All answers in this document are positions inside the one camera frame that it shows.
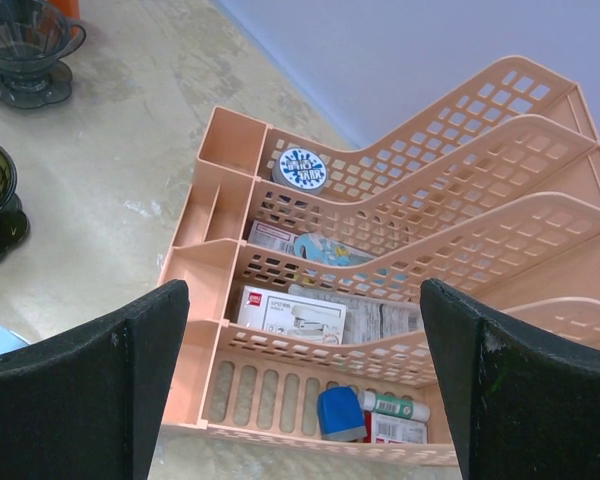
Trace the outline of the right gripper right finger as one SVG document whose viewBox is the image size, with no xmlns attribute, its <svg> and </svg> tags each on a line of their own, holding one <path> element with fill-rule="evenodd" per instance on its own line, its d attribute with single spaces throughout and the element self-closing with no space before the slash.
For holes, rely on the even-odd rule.
<svg viewBox="0 0 600 480">
<path fill-rule="evenodd" d="M 437 279 L 420 308 L 465 479 L 600 479 L 600 350 Z"/>
</svg>

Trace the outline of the orange coffee filter bag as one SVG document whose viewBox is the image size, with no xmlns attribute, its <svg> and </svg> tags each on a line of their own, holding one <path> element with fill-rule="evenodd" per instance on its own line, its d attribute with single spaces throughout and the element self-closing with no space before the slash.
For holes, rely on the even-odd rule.
<svg viewBox="0 0 600 480">
<path fill-rule="evenodd" d="M 71 40 L 82 26 L 78 1 L 44 1 L 43 32 L 52 38 Z"/>
</svg>

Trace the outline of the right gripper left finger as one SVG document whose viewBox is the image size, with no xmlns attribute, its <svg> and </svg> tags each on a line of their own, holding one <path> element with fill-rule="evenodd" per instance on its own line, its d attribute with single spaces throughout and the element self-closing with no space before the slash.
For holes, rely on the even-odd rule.
<svg viewBox="0 0 600 480">
<path fill-rule="evenodd" d="M 147 478 L 188 311 L 172 280 L 0 355 L 0 479 Z"/>
</svg>

